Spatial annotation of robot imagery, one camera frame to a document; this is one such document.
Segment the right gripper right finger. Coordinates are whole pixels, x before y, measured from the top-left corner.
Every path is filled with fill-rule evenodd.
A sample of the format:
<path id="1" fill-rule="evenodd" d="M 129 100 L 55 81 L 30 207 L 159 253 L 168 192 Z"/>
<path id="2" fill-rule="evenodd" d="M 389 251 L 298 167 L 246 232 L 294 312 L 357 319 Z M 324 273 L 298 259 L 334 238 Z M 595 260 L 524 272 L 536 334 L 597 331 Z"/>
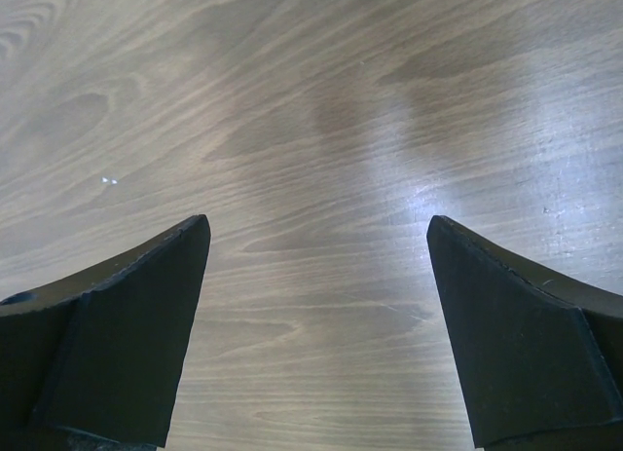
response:
<path id="1" fill-rule="evenodd" d="M 622 443 L 622 298 L 434 216 L 427 245 L 473 442 Z"/>

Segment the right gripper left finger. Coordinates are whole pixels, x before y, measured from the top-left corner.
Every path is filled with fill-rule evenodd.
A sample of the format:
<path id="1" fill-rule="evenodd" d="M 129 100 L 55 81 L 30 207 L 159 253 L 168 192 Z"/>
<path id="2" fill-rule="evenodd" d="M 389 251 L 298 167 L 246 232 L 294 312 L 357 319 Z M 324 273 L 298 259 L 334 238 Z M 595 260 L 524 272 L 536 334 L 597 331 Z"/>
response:
<path id="1" fill-rule="evenodd" d="M 163 447 L 209 247 L 209 223 L 198 214 L 78 273 L 6 297 L 2 447 Z"/>

